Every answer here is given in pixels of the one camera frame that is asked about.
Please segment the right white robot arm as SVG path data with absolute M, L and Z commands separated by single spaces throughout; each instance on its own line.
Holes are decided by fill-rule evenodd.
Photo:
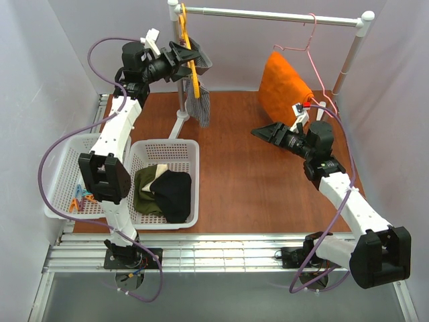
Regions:
M 306 131 L 280 122 L 252 130 L 255 137 L 283 148 L 304 161 L 306 178 L 324 195 L 351 229 L 355 242 L 335 237 L 330 230 L 307 235 L 302 248 L 285 256 L 299 268 L 340 266 L 364 289 L 410 277 L 412 237 L 379 215 L 354 186 L 342 164 L 332 155 L 331 124 L 312 122 Z

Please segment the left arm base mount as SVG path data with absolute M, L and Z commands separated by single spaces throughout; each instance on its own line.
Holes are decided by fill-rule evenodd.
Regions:
M 105 254 L 103 268 L 107 270 L 138 270 L 143 265 L 145 265 L 145 269 L 158 269 L 158 264 L 151 255 L 149 255 L 146 251 L 143 251 L 142 254 L 143 255 L 141 256 L 141 262 L 139 264 L 126 265 L 120 260 L 116 259 L 111 250 L 107 250 Z

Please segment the grey striped underwear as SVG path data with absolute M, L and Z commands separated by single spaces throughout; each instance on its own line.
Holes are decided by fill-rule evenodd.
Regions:
M 210 92 L 203 85 L 200 76 L 212 67 L 212 62 L 198 42 L 192 38 L 189 38 L 189 40 L 191 49 L 200 53 L 200 56 L 195 60 L 200 97 L 196 98 L 194 96 L 192 80 L 188 77 L 184 85 L 186 93 L 184 106 L 189 116 L 198 120 L 200 127 L 206 128 L 210 124 Z

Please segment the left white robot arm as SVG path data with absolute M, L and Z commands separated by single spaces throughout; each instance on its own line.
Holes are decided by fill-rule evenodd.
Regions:
M 180 81 L 192 73 L 190 64 L 201 53 L 170 42 L 158 48 L 149 40 L 126 40 L 122 66 L 112 81 L 111 112 L 96 144 L 78 158 L 85 187 L 93 194 L 107 218 L 111 237 L 105 245 L 125 265 L 138 261 L 138 234 L 127 206 L 131 176 L 123 165 L 123 151 L 132 127 L 149 96 L 149 86 L 159 80 Z

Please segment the yellow plastic hanger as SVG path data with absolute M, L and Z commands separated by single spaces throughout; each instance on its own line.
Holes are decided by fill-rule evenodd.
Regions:
M 180 28 L 181 28 L 181 34 L 182 34 L 182 39 L 184 40 L 185 46 L 187 47 L 187 49 L 191 49 L 191 45 L 190 45 L 190 38 L 188 36 L 188 30 L 186 27 L 186 7 L 185 4 L 181 3 L 180 4 L 180 14 L 178 15 L 179 17 L 179 23 L 180 23 Z M 199 83 L 198 83 L 198 75 L 196 73 L 196 65 L 195 62 L 193 60 L 191 60 L 188 63 L 188 67 L 191 69 L 192 71 L 192 76 L 191 76 L 191 80 L 192 80 L 192 86 L 193 86 L 193 91 L 194 91 L 194 98 L 195 99 L 199 99 L 200 98 L 200 87 L 199 87 Z

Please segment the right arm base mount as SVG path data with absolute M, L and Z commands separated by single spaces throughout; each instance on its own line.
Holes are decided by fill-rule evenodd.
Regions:
M 274 254 L 274 259 L 281 262 L 282 268 L 299 268 L 308 252 L 303 248 L 282 247 Z

